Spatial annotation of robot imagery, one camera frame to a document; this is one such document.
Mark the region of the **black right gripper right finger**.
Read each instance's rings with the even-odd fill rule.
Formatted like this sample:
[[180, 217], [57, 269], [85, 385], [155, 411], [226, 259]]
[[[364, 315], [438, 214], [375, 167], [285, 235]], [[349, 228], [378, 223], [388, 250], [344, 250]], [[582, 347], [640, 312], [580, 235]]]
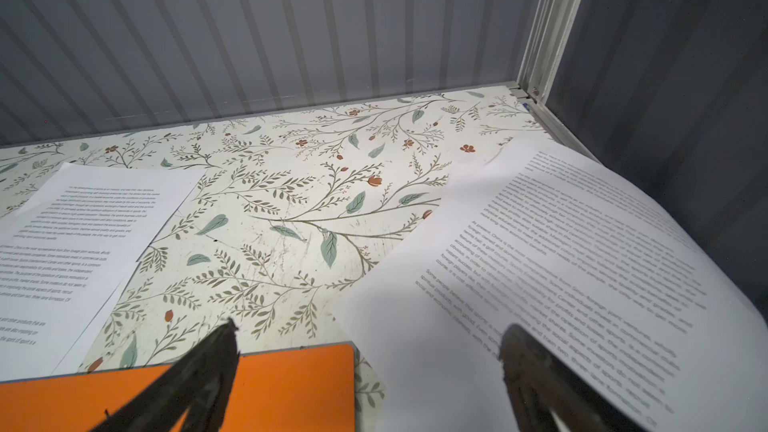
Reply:
[[504, 332], [504, 383], [521, 431], [641, 431], [522, 326]]

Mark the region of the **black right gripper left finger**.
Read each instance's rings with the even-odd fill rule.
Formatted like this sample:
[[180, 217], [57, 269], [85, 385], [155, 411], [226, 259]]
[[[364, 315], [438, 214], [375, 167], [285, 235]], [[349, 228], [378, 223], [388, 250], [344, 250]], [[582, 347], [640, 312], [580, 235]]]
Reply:
[[133, 400], [96, 425], [96, 431], [219, 431], [235, 382], [240, 353], [229, 319], [212, 330]]

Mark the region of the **orange folder black inside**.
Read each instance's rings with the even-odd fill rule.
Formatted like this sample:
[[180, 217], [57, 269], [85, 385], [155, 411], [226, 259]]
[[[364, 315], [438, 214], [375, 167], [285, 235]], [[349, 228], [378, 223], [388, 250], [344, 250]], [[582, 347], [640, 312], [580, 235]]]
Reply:
[[[168, 371], [166, 365], [5, 383], [4, 431], [88, 431]], [[241, 356], [226, 431], [353, 431], [348, 344]]]

